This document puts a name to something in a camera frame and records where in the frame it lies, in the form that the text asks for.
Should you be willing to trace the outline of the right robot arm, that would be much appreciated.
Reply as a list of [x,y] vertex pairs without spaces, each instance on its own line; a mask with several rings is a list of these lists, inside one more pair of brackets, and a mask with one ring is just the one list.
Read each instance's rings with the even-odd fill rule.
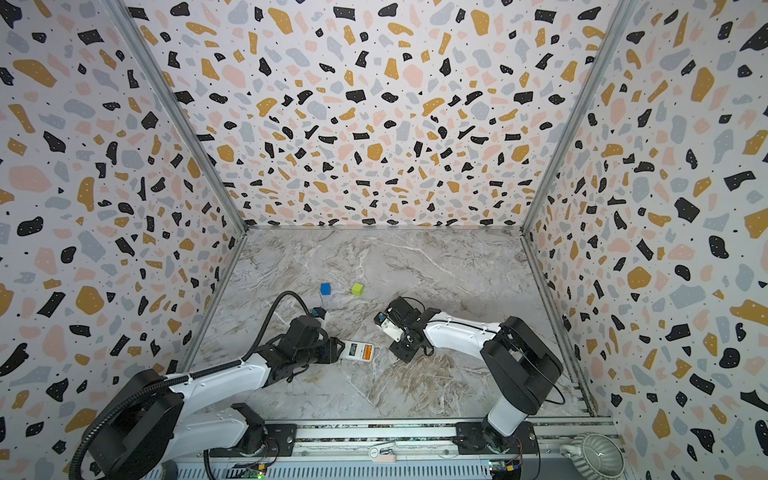
[[484,362],[500,397],[479,422],[456,426],[454,443],[461,454],[498,453],[519,449],[515,439],[528,417],[536,415],[563,373],[557,356],[519,317],[484,323],[436,308],[423,311],[398,297],[374,318],[392,339],[389,346],[408,363],[418,352],[456,351]]

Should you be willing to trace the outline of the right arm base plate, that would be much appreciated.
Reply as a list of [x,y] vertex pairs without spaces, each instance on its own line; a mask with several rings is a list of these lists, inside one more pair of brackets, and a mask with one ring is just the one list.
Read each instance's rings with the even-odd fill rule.
[[452,442],[461,455],[513,455],[539,452],[533,424],[523,421],[516,430],[504,436],[487,422],[459,422],[455,425],[456,435]]

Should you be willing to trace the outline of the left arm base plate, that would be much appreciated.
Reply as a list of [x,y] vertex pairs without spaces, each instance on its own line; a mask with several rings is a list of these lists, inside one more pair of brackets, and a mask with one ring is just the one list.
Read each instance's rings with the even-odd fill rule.
[[215,448],[211,458],[235,458],[239,461],[256,461],[290,457],[293,453],[298,425],[293,423],[271,423],[258,428],[249,428],[244,437],[233,447]]

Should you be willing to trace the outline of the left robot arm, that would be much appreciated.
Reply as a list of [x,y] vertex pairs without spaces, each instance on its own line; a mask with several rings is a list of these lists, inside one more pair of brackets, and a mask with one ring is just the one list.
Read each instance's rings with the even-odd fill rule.
[[333,364],[345,343],[318,318],[293,319],[287,332],[258,338],[240,358],[196,372],[136,374],[84,431],[68,476],[79,479],[92,458],[106,479],[139,479],[177,457],[244,442],[263,426],[244,404],[211,406],[248,391],[291,382],[313,364]]

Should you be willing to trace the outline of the white red remote control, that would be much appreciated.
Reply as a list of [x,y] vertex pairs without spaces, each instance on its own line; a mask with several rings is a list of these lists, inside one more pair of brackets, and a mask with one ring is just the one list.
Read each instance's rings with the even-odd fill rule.
[[340,360],[371,362],[375,353],[374,345],[355,340],[343,340],[344,348]]

